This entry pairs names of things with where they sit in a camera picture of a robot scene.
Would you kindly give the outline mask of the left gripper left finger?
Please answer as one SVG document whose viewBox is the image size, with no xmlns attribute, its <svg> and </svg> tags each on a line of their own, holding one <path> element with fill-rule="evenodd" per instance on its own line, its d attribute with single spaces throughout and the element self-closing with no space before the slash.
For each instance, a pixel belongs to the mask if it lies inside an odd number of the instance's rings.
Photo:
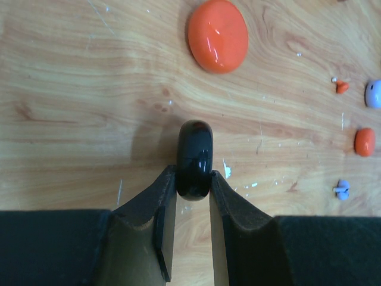
<svg viewBox="0 0 381 286">
<path fill-rule="evenodd" d="M 115 210 L 1 212 L 2 285 L 165 285 L 171 280 L 175 172 Z"/>
</svg>

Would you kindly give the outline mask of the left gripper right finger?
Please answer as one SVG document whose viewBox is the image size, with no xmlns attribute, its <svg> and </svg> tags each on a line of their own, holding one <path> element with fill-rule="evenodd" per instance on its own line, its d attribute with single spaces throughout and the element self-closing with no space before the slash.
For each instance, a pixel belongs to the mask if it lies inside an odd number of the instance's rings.
<svg viewBox="0 0 381 286">
<path fill-rule="evenodd" d="M 215 285 L 379 285 L 378 217 L 269 216 L 211 177 Z"/>
</svg>

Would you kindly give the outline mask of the black earbud charging case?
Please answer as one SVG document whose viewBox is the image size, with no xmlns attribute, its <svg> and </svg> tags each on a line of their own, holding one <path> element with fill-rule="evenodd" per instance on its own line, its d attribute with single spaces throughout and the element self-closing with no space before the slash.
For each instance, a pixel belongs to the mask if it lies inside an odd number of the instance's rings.
<svg viewBox="0 0 381 286">
<path fill-rule="evenodd" d="M 213 132 L 202 120 L 189 120 L 179 132 L 176 163 L 176 190 L 185 200 L 205 198 L 211 186 Z"/>
</svg>

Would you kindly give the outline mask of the orange earbud charging case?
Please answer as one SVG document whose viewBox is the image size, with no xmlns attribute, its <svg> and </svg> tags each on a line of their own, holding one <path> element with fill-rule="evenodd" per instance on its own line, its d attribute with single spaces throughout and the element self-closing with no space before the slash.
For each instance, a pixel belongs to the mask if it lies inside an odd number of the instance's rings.
<svg viewBox="0 0 381 286">
<path fill-rule="evenodd" d="M 230 1 L 206 1 L 192 13 L 188 43 L 196 62 L 211 73 L 230 73 L 244 61 L 248 29 Z"/>
</svg>

